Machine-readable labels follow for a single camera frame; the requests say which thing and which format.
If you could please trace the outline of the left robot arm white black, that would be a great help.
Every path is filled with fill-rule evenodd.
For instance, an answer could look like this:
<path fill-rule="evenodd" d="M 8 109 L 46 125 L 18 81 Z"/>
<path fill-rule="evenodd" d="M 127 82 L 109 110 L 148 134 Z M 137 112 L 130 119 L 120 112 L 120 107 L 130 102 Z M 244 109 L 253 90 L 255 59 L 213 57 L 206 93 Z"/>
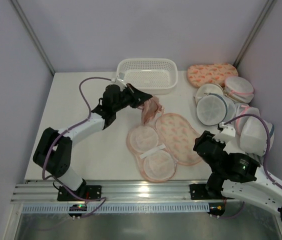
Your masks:
<path fill-rule="evenodd" d="M 64 130 L 46 128 L 33 155 L 33 162 L 42 168 L 42 179 L 54 178 L 65 189 L 80 190 L 86 182 L 71 167 L 73 146 L 109 127 L 120 110 L 126 107 L 136 109 L 152 97 L 129 83 L 124 89 L 114 84 L 108 85 L 98 105 L 86 119 Z"/>

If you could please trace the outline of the pink satin lace bra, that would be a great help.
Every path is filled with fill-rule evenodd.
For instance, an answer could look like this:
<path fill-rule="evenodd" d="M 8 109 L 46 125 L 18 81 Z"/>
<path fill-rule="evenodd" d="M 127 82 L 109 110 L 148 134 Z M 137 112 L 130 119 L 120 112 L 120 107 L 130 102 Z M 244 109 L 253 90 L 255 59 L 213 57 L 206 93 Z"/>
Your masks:
<path fill-rule="evenodd" d="M 133 86 L 133 85 L 130 83 L 126 85 L 127 90 L 129 92 L 129 96 L 131 97 L 129 101 L 129 106 L 132 100 L 130 86 Z M 160 104 L 159 98 L 154 95 L 152 95 L 152 98 L 150 100 L 147 100 L 143 105 L 139 106 L 136 109 L 141 110 L 141 124 L 142 125 L 146 125 L 149 122 L 151 122 L 156 117 L 157 114 L 164 113 L 164 107 Z"/>

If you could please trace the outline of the peach floral laundry bag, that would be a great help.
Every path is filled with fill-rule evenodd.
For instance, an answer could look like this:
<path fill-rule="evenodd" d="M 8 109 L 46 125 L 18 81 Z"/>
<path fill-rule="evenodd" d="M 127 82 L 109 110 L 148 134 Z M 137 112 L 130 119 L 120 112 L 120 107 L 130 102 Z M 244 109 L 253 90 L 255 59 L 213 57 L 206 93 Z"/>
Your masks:
<path fill-rule="evenodd" d="M 165 113 L 154 125 L 132 128 L 126 145 L 135 157 L 141 176 L 150 182 L 163 183 L 175 175 L 177 165 L 194 166 L 202 161 L 193 151 L 198 137 L 183 116 Z"/>

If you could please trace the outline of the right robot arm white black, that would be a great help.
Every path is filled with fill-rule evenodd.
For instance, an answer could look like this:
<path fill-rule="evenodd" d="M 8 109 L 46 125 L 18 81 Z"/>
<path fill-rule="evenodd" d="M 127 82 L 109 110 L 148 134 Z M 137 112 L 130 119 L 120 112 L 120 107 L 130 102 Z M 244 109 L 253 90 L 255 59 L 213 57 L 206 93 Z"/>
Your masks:
<path fill-rule="evenodd" d="M 226 144 L 204 131 L 195 139 L 193 150 L 211 168 L 205 188 L 213 198 L 237 199 L 280 217 L 282 222 L 282 189 L 280 180 L 266 174 L 259 162 L 235 148 L 226 152 Z"/>

